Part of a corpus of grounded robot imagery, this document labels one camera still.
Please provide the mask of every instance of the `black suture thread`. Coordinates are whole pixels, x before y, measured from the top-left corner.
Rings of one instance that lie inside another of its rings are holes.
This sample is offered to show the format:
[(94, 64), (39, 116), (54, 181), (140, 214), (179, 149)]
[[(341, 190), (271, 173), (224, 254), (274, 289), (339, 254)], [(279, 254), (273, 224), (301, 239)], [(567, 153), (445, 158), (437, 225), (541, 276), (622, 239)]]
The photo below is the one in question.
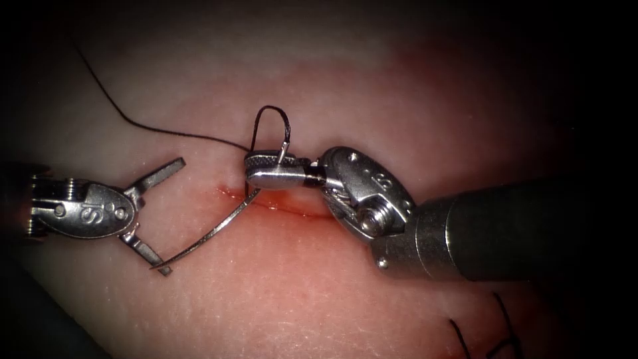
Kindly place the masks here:
[[(492, 295), (494, 295), (494, 298), (496, 299), (498, 303), (498, 307), (500, 308), (500, 311), (503, 313), (503, 318), (505, 319), (505, 326), (507, 327), (509, 338), (503, 339), (500, 342), (498, 342), (498, 344), (496, 344), (496, 346), (494, 346), (492, 350), (488, 351), (487, 354), (485, 354), (485, 357), (487, 359), (494, 358), (494, 356), (497, 355), (501, 349), (506, 347), (508, 344), (511, 344), (514, 350), (514, 357), (517, 359), (523, 359), (523, 351), (520, 346), (520, 339), (514, 333), (514, 327), (512, 326), (512, 322), (510, 321), (510, 316), (507, 313), (505, 304), (503, 303), (503, 300), (497, 293), (492, 293)], [(463, 352), (465, 353), (465, 358), (471, 359), (470, 351), (467, 348), (467, 344), (465, 343), (465, 339), (463, 338), (461, 329), (459, 328), (457, 323), (452, 319), (450, 319), (450, 324), (452, 324), (454, 331), (457, 333), (457, 338), (459, 338), (459, 342), (461, 343), (461, 347), (463, 348)]]
[(463, 352), (465, 353), (465, 358), (471, 359), (470, 358), (470, 351), (467, 349), (467, 344), (465, 344), (465, 339), (463, 339), (463, 334), (461, 334), (461, 329), (459, 328), (457, 323), (454, 320), (452, 320), (452, 319), (450, 319), (450, 324), (452, 324), (452, 327), (454, 328), (454, 331), (457, 333), (457, 338), (459, 338), (459, 342), (461, 342), (461, 347), (463, 347)]
[(111, 103), (111, 105), (115, 108), (115, 110), (119, 113), (119, 115), (122, 117), (122, 119), (124, 119), (124, 121), (128, 122), (129, 124), (141, 128), (143, 130), (148, 130), (148, 131), (152, 131), (152, 132), (157, 132), (160, 134), (169, 134), (169, 135), (174, 135), (174, 136), (181, 136), (181, 137), (190, 137), (190, 138), (201, 138), (202, 140), (209, 140), (209, 141), (216, 141), (222, 144), (227, 144), (229, 146), (238, 148), (240, 150), (249, 152), (249, 149), (245, 146), (242, 146), (240, 144), (236, 144), (232, 141), (229, 140), (224, 140), (223, 138), (218, 138), (218, 137), (212, 137), (212, 136), (206, 136), (206, 135), (199, 135), (199, 134), (188, 134), (186, 132), (179, 132), (179, 131), (172, 131), (172, 130), (164, 130), (163, 128), (156, 128), (156, 127), (151, 127), (151, 126), (147, 126), (145, 124), (140, 124), (139, 122), (136, 122), (135, 120), (131, 119), (129, 116), (127, 116), (124, 111), (122, 111), (122, 109), (115, 103), (115, 101), (113, 100), (113, 98), (109, 95), (108, 91), (106, 91), (106, 88), (104, 87), (104, 85), (102, 84), (102, 81), (100, 81), (100, 79), (98, 78), (97, 74), (93, 71), (93, 68), (91, 67), (91, 65), (88, 63), (88, 60), (86, 59), (86, 57), (84, 56), (84, 53), (80, 50), (80, 47), (78, 46), (77, 42), (73, 39), (72, 36), (69, 36), (69, 39), (71, 41), (71, 45), (73, 46), (73, 48), (75, 49), (75, 51), (78, 53), (78, 55), (80, 56), (80, 58), (82, 59), (82, 62), (84, 63), (84, 65), (86, 66), (86, 68), (88, 69), (89, 73), (91, 74), (91, 76), (93, 77), (93, 80), (95, 80), (95, 82), (98, 84), (98, 86), (100, 87), (100, 90), (102, 91), (102, 93), (106, 96), (106, 98), (108, 99), (108, 101)]
[[(261, 114), (265, 110), (275, 110), (281, 116), (281, 119), (284, 120), (284, 142), (290, 143), (290, 121), (288, 121), (288, 115), (286, 112), (279, 107), (266, 105), (259, 109), (257, 112), (257, 116), (255, 116), (255, 129), (253, 130), (253, 140), (251, 141), (251, 148), (249, 152), (252, 152), (255, 149), (255, 141), (257, 140), (257, 130), (259, 129), (259, 120), (261, 119)], [(244, 182), (244, 196), (248, 197), (248, 181)]]
[(507, 339), (501, 340), (492, 350), (487, 352), (485, 357), (487, 359), (491, 359), (495, 355), (497, 355), (501, 349), (507, 346), (507, 344), (511, 344), (512, 349), (514, 350), (514, 357), (517, 359), (523, 359), (523, 350), (520, 346), (520, 339), (514, 333), (514, 327), (512, 326), (510, 315), (507, 313), (507, 309), (505, 309), (505, 304), (503, 303), (503, 300), (501, 299), (500, 295), (498, 295), (496, 292), (492, 293), (492, 295), (494, 295), (494, 299), (496, 299), (496, 302), (498, 303), (498, 307), (500, 308), (500, 311), (503, 313), (503, 319), (505, 319), (505, 326), (507, 327), (507, 332), (510, 337)]

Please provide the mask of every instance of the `skin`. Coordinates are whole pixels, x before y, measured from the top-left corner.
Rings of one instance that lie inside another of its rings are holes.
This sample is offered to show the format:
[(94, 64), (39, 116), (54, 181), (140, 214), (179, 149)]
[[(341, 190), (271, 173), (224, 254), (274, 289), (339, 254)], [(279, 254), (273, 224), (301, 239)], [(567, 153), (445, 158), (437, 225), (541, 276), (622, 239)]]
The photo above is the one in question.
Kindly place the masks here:
[[(357, 148), (417, 203), (573, 160), (545, 77), (464, 11), (128, 4), (65, 14), (120, 108), (149, 126), (247, 146), (257, 110), (279, 106), (292, 153)], [(7, 157), (119, 187), (184, 157), (139, 215), (138, 235), (164, 258), (239, 204), (244, 152), (125, 123), (62, 30), (35, 39), (22, 86), (5, 97), (16, 99), (3, 106), (16, 119), (2, 125)], [(265, 112), (257, 148), (281, 139), (280, 119)], [(493, 292), (526, 356), (572, 354), (565, 323), (529, 284), (387, 278), (311, 189), (264, 193), (168, 278), (115, 238), (52, 235), (16, 256), (118, 358), (462, 358), (451, 319), (471, 356), (485, 357), (507, 337)]]

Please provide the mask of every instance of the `blood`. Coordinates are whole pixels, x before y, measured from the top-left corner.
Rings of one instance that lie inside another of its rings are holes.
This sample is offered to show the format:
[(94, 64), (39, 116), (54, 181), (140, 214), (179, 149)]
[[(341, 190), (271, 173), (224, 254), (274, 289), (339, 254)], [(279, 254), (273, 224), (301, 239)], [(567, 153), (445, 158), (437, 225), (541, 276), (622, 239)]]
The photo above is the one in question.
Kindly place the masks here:
[[(243, 188), (220, 187), (218, 190), (233, 199), (244, 198)], [(290, 191), (261, 191), (251, 205), (273, 211), (294, 213), (303, 217), (332, 218), (325, 205), (317, 205), (313, 199), (304, 199)]]

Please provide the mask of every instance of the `curved suture needle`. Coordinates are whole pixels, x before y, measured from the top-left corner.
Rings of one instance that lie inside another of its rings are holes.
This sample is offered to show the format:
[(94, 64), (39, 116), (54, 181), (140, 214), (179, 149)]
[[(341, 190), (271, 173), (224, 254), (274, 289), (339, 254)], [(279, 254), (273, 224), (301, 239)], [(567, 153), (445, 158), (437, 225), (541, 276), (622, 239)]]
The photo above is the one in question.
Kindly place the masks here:
[[(251, 142), (250, 151), (252, 152), (255, 149), (255, 140), (257, 139), (257, 129), (259, 128), (259, 120), (261, 119), (261, 115), (265, 110), (277, 111), (279, 115), (281, 116), (282, 120), (284, 121), (284, 140), (281, 143), (281, 149), (279, 151), (279, 155), (277, 158), (277, 163), (281, 164), (284, 157), (286, 156), (286, 153), (288, 152), (288, 147), (290, 146), (290, 122), (288, 121), (288, 116), (286, 115), (284, 110), (282, 110), (279, 107), (266, 105), (260, 108), (259, 111), (257, 112), (257, 117), (255, 118), (255, 129), (253, 130), (253, 140)], [(237, 206), (237, 208), (235, 208), (235, 210), (233, 210), (228, 216), (226, 216), (226, 218), (224, 218), (224, 220), (222, 220), (222, 222), (216, 225), (210, 232), (206, 233), (202, 238), (198, 239), (196, 242), (191, 244), (188, 248), (174, 255), (170, 259), (167, 259), (166, 261), (160, 264), (154, 265), (150, 269), (161, 269), (171, 265), (172, 263), (175, 263), (176, 261), (186, 257), (188, 254), (194, 252), (194, 250), (202, 246), (202, 244), (206, 243), (206, 241), (214, 237), (222, 229), (226, 228), (226, 226), (228, 226), (228, 224), (230, 224), (230, 222), (232, 222), (232, 220), (234, 220), (236, 216), (238, 216), (238, 214), (240, 214), (244, 209), (246, 209), (246, 207), (248, 207), (248, 205), (255, 199), (255, 197), (261, 191), (261, 189), (256, 188), (252, 192), (248, 193), (248, 190), (249, 190), (248, 182), (246, 182), (245, 190), (244, 190), (246, 198), (244, 198), (244, 200)]]

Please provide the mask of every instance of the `screw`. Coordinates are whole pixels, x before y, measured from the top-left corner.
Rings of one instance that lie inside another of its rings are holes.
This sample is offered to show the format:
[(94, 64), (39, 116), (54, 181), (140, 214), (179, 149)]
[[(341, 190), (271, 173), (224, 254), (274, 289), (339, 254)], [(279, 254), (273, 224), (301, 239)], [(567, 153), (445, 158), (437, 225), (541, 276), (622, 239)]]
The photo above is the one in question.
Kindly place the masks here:
[(387, 259), (385, 259), (385, 257), (377, 258), (377, 268), (387, 269)]
[(392, 226), (392, 214), (380, 203), (361, 205), (357, 219), (363, 232), (370, 237), (378, 237)]
[(126, 210), (124, 208), (118, 208), (115, 210), (115, 218), (120, 221), (126, 218)]
[(55, 214), (56, 217), (64, 217), (64, 215), (66, 214), (64, 205), (57, 205), (53, 210), (53, 214)]

